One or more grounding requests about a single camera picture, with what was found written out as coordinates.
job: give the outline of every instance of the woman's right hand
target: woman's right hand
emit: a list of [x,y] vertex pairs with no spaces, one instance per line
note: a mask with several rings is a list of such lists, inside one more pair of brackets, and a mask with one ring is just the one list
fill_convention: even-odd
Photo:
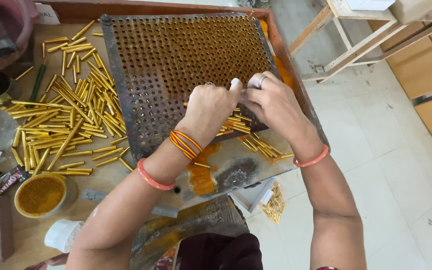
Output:
[[[259,82],[266,76],[259,89]],[[315,126],[303,114],[292,89],[273,73],[265,71],[250,78],[240,103],[291,144],[298,160],[316,157],[323,151]]]

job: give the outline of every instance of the perforated metal plate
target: perforated metal plate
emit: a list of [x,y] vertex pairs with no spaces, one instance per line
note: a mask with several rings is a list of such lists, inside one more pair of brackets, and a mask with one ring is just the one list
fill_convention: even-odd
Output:
[[[212,82],[229,89],[258,72],[272,71],[273,57],[261,24],[243,13],[158,16],[101,16],[117,95],[133,158],[146,157],[184,117],[184,102],[197,85]],[[267,126],[253,119],[251,131]],[[243,135],[235,131],[218,142]]]

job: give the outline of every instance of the candy wrapper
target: candy wrapper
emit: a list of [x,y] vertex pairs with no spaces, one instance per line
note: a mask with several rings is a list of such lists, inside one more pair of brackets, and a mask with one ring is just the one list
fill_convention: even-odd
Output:
[[9,173],[0,177],[0,195],[15,183],[21,183],[29,178],[27,171],[20,165],[17,165]]
[[279,224],[286,202],[277,181],[274,181],[266,195],[259,202],[259,208],[276,225]]

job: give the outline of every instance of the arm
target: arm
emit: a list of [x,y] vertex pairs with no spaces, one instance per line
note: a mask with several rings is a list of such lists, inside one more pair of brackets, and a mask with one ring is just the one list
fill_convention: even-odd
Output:
[[[267,77],[257,89],[263,75]],[[242,103],[289,142],[299,163],[312,161],[323,152],[316,128],[303,114],[293,91],[272,73],[255,74],[243,92]],[[301,168],[301,174],[314,211],[310,269],[366,269],[363,222],[333,158],[327,155]]]
[[[197,86],[189,97],[186,115],[175,130],[206,147],[233,112],[243,84],[231,81],[231,89]],[[162,185],[170,185],[189,164],[169,138],[143,163],[146,173]],[[129,267],[133,239],[162,195],[137,170],[131,172],[94,209],[75,240],[66,269],[120,269]]]

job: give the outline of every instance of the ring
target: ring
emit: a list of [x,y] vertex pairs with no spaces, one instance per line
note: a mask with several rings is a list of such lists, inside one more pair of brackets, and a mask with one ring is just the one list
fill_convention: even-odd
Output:
[[266,79],[266,78],[267,78],[267,77],[263,75],[263,76],[261,77],[261,79],[259,79],[259,87],[258,87],[259,89],[261,89],[261,84],[263,83],[263,80]]

